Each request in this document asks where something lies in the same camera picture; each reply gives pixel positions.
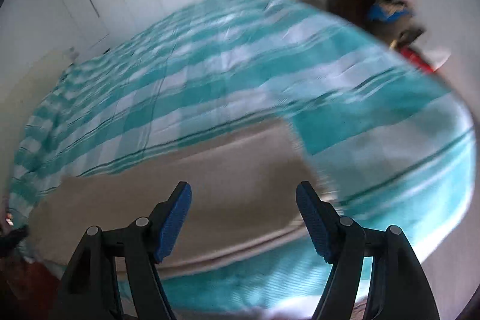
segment striped bedspread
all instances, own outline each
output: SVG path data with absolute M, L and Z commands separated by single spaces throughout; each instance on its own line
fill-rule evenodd
M 65 175 L 120 172 L 272 116 L 298 133 L 345 214 L 402 227 L 421 260 L 468 208 L 472 121 L 445 86 L 304 4 L 204 0 L 66 70 L 15 156 L 15 224 Z M 328 272 L 304 238 L 164 287 L 175 307 L 268 308 L 321 294 Z

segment pile of clothes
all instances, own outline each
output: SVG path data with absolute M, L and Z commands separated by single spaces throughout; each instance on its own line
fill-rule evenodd
M 433 72 L 422 54 L 412 47 L 412 43 L 425 29 L 412 22 L 413 0 L 367 0 L 368 12 L 365 15 L 366 30 L 382 40 L 391 49 L 399 51 L 410 62 L 425 72 Z

